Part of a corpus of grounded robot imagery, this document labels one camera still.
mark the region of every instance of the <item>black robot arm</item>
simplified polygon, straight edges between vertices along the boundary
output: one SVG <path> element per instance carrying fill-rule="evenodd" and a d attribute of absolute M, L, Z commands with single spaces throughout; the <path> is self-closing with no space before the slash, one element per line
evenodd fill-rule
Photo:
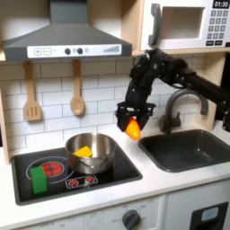
<path fill-rule="evenodd" d="M 160 49 L 147 50 L 131 69 L 130 77 L 126 100 L 118 104 L 116 111 L 121 131 L 126 130 L 131 117 L 136 117 L 143 129 L 153 116 L 155 105 L 147 103 L 147 98 L 154 80 L 160 78 L 174 88 L 191 89 L 216 103 L 224 114 L 223 129 L 230 132 L 230 93 L 198 76 L 184 60 L 173 58 Z"/>

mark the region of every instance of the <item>yellow toy food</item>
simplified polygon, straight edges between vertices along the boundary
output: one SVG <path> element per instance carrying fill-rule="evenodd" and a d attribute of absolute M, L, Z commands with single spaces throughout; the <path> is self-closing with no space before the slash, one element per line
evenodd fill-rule
<path fill-rule="evenodd" d="M 135 140 L 140 139 L 140 127 L 135 119 L 130 119 L 126 128 L 126 134 Z"/>
<path fill-rule="evenodd" d="M 75 151 L 73 155 L 76 155 L 79 157 L 92 157 L 93 153 L 88 146 L 85 146 Z"/>

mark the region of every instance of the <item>wooden utensil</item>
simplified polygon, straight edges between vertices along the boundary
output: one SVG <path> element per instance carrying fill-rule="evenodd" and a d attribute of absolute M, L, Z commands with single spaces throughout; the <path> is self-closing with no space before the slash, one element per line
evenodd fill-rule
<path fill-rule="evenodd" d="M 74 97 L 71 100 L 71 110 L 75 115 L 81 115 L 84 112 L 84 102 L 81 97 L 81 62 L 74 60 L 72 63 L 74 70 Z"/>
<path fill-rule="evenodd" d="M 27 94 L 28 100 L 24 105 L 23 114 L 24 119 L 31 121 L 31 120 L 39 120 L 41 119 L 41 110 L 38 103 L 35 101 L 34 98 L 34 85 L 32 79 L 32 69 L 33 65 L 32 62 L 27 61 L 23 64 L 25 70 L 25 78 L 27 82 Z"/>

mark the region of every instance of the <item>green object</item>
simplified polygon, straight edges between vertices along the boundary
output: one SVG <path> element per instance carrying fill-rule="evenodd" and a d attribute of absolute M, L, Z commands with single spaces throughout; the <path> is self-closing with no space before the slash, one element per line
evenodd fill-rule
<path fill-rule="evenodd" d="M 31 180 L 34 194 L 47 191 L 47 176 L 42 167 L 31 168 Z"/>

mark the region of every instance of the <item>control panel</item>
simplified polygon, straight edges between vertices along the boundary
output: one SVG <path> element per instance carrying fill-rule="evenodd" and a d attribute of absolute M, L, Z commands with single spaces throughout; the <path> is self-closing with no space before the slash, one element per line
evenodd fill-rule
<path fill-rule="evenodd" d="M 83 215 L 66 217 L 23 230 L 159 230 L 162 197 L 141 199 L 117 207 L 105 208 Z"/>
<path fill-rule="evenodd" d="M 120 44 L 27 47 L 28 58 L 79 58 L 92 56 L 117 56 L 121 55 L 121 53 L 122 46 Z"/>
<path fill-rule="evenodd" d="M 214 0 L 210 14 L 206 46 L 223 46 L 228 15 L 229 2 Z"/>
<path fill-rule="evenodd" d="M 84 177 L 78 177 L 74 179 L 70 179 L 66 181 L 66 186 L 68 189 L 74 189 L 79 188 L 88 184 L 97 183 L 98 180 L 96 176 L 84 176 Z"/>

